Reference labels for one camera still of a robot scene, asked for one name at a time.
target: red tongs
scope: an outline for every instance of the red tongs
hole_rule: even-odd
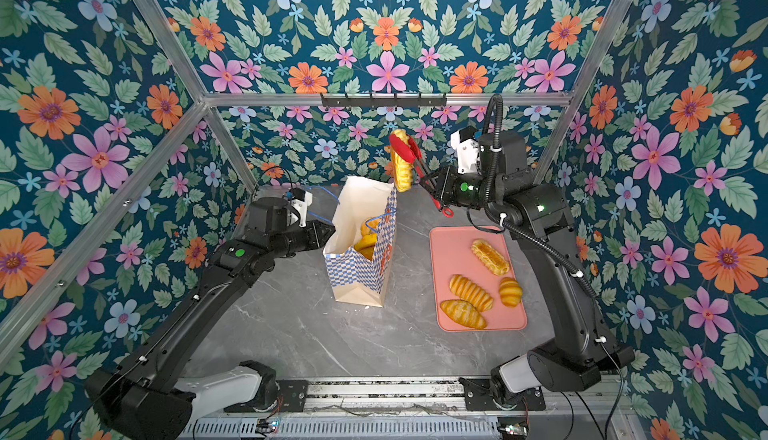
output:
[[[408,136],[408,143],[406,144],[404,141],[400,140],[397,135],[389,134],[389,145],[404,161],[408,162],[408,164],[412,164],[413,167],[416,168],[416,173],[421,179],[424,179],[429,175],[430,172],[427,169],[427,166],[424,164],[424,156],[422,155],[422,150],[418,148],[418,145],[410,135]],[[430,183],[433,190],[436,189],[435,181],[430,179],[427,182]],[[437,207],[438,210],[441,210],[440,202],[434,198],[432,199],[432,202],[435,203],[435,207]],[[442,214],[446,217],[453,217],[453,210],[446,207],[442,209]]]

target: croissant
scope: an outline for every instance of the croissant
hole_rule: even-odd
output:
[[[470,302],[444,301],[440,303],[440,308],[451,320],[464,327],[482,330],[488,325]]]
[[[451,277],[449,287],[456,297],[470,302],[479,312],[490,311],[493,307],[493,297],[463,275]]]
[[[509,272],[509,262],[483,239],[479,238],[472,243],[472,253],[475,253],[483,265],[494,275],[504,275]]]

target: orange flower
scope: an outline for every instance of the orange flower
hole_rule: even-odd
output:
[[[243,213],[245,212],[245,204],[240,204],[240,206],[235,209],[235,224],[240,223],[240,219],[243,218]]]
[[[186,252],[187,258],[184,259],[189,268],[197,268],[205,262],[205,254],[208,253],[208,247],[205,244],[202,237],[195,237],[190,241]]]
[[[362,19],[359,17],[350,22],[350,30],[352,32],[362,32],[363,24]]]
[[[42,266],[53,263],[53,249],[43,248],[46,242],[37,232],[24,237],[20,228],[0,230],[0,288],[5,287],[5,298],[24,295],[27,283],[34,285],[45,273]]]
[[[619,103],[615,96],[616,89],[613,86],[603,86],[600,92],[594,94],[592,106],[589,108],[589,115],[591,117],[589,123],[592,127],[603,129],[613,120],[614,109],[616,109]]]
[[[411,32],[419,32],[423,28],[424,25],[422,25],[422,22],[419,19],[410,19],[408,21],[408,30]]]
[[[699,122],[705,121],[712,109],[709,106],[714,102],[712,94],[705,94],[706,87],[697,86],[696,90],[688,87],[680,94],[680,99],[675,99],[672,103],[674,114],[670,115],[670,122],[675,125],[675,130],[684,132],[696,131],[699,128]]]
[[[587,247],[587,242],[585,239],[581,238],[580,236],[576,236],[576,249],[578,250],[578,257],[581,259],[581,261],[587,260],[587,255],[589,254],[589,247]]]
[[[264,162],[261,165],[261,170],[269,178],[280,178],[285,173],[282,168],[278,167],[274,162]]]
[[[725,135],[739,135],[740,130],[741,118],[735,112],[731,112],[720,121],[720,131]]]
[[[677,432],[663,418],[654,418],[650,423],[650,436],[654,440],[680,440]]]
[[[193,17],[190,31],[193,36],[197,36],[197,43],[205,46],[206,49],[212,52],[224,50],[226,39],[224,34],[221,33],[221,27],[216,25],[215,22],[209,22],[207,17],[199,19]]]
[[[763,251],[763,244],[755,234],[741,236],[737,225],[723,224],[720,232],[710,227],[701,234],[704,243],[696,244],[694,256],[703,261],[699,272],[705,279],[715,279],[715,287],[726,293],[734,292],[734,282],[739,290],[749,293],[757,289],[753,275],[768,277],[768,260],[754,253]]]
[[[149,93],[151,97],[147,98],[147,107],[153,109],[152,119],[158,124],[162,123],[166,130],[170,130],[178,123],[182,114],[176,92],[171,92],[168,86],[163,84],[160,87],[151,86]]]
[[[379,25],[373,28],[376,43],[384,50],[392,50],[399,42],[397,36],[400,28],[395,26],[395,21],[390,17],[379,19]]]
[[[62,140],[64,134],[72,134],[74,127],[80,125],[80,110],[74,100],[67,99],[67,94],[54,88],[49,91],[46,87],[34,88],[32,97],[24,94],[18,100],[24,109],[18,111],[19,119],[24,124],[32,124],[30,131],[52,140]]]
[[[552,26],[552,32],[549,32],[547,41],[552,50],[565,50],[573,42],[576,42],[576,36],[581,33],[581,19],[578,17],[565,16],[561,22],[555,22]]]
[[[293,89],[296,89],[297,94],[324,94],[328,92],[326,89],[328,79],[321,75],[322,72],[317,66],[310,68],[310,64],[299,62],[298,69],[291,67],[288,73],[291,74],[288,83]]]
[[[483,66],[478,67],[477,62],[467,62],[467,66],[456,67],[456,75],[448,81],[453,87],[451,92],[455,94],[479,94],[482,88],[488,84],[488,71]]]
[[[751,50],[740,50],[734,54],[730,60],[730,70],[732,72],[741,72],[752,65],[757,60],[755,52]]]

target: blue checkered pattern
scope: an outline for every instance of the blue checkered pattern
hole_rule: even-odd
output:
[[[396,228],[397,192],[393,189],[387,198],[386,215],[378,228],[379,237],[373,249],[373,260],[368,261],[360,252],[350,247],[344,253],[326,254],[326,267],[332,287],[361,283],[376,293],[381,293],[384,272],[392,259]]]

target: metal base plate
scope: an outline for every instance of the metal base plate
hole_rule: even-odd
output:
[[[546,409],[544,395],[541,388],[529,388],[525,391],[523,399],[509,407],[499,406],[491,397],[491,383],[487,378],[459,378],[464,386],[464,400],[467,410],[472,412],[489,410],[528,410],[538,412]]]

